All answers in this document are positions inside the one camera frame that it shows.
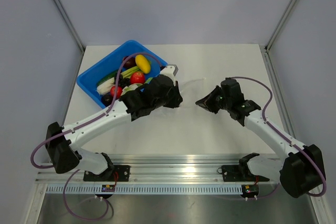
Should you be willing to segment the yellow mango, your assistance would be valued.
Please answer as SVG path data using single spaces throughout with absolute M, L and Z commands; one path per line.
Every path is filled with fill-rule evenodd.
M 151 71 L 151 64 L 150 62 L 146 59 L 144 55 L 137 55 L 135 57 L 135 63 L 137 67 L 145 74 L 150 73 Z

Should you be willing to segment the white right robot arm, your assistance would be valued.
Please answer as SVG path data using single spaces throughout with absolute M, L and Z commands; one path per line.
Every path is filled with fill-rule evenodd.
M 280 183 L 293 198 L 311 193 L 322 186 L 317 195 L 327 189 L 323 157 L 316 145 L 307 146 L 268 121 L 261 107 L 252 100 L 246 100 L 240 90 L 224 91 L 216 87 L 209 95 L 196 101 L 202 109 L 218 113 L 225 110 L 233 120 L 252 131 L 263 140 L 278 156 L 277 160 L 267 159 L 251 153 L 239 160 L 238 173 L 244 180 L 264 177 Z

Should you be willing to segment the clear zip top bag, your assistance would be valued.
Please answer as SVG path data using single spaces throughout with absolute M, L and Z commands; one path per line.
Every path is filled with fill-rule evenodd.
M 180 108 L 197 108 L 196 101 L 202 99 L 207 94 L 207 80 L 206 78 L 198 78 L 182 82 L 179 85 L 179 89 L 183 98 Z

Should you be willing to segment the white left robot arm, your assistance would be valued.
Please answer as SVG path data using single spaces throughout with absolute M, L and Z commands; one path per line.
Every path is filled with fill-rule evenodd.
M 95 137 L 124 123 L 148 116 L 160 107 L 177 108 L 183 99 L 176 80 L 163 74 L 135 90 L 128 91 L 114 104 L 86 119 L 67 126 L 57 122 L 47 130 L 51 141 L 45 145 L 55 172 L 85 170 L 102 181 L 109 180 L 115 167 L 106 153 L 94 153 L 82 147 Z

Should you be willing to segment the red tomato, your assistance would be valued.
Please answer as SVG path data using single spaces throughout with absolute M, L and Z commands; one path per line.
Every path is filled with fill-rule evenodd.
M 143 72 L 135 72 L 130 77 L 131 84 L 144 84 L 146 81 L 145 74 Z

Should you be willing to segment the black grape bunch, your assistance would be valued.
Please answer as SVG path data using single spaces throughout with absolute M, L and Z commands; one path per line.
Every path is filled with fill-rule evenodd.
M 125 87 L 128 87 L 131 84 L 129 77 L 124 77 L 122 74 L 119 75 L 119 78 L 117 79 L 117 74 L 114 77 L 114 84 L 124 89 Z

